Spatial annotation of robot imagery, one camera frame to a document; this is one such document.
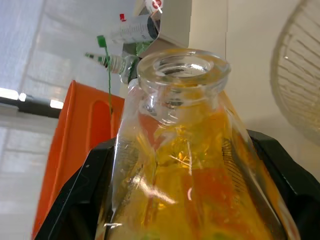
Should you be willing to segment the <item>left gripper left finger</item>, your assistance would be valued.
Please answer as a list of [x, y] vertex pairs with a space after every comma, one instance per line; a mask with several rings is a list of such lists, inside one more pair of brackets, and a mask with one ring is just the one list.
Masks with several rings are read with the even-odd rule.
[[114, 138], [93, 148], [83, 165], [63, 185], [37, 240], [93, 240], [114, 165]]

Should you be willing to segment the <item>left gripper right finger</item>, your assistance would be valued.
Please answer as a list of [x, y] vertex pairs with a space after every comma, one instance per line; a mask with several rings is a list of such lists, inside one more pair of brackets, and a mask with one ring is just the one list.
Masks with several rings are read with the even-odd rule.
[[320, 183], [282, 145], [261, 132], [247, 131], [290, 212], [302, 240], [320, 238]]

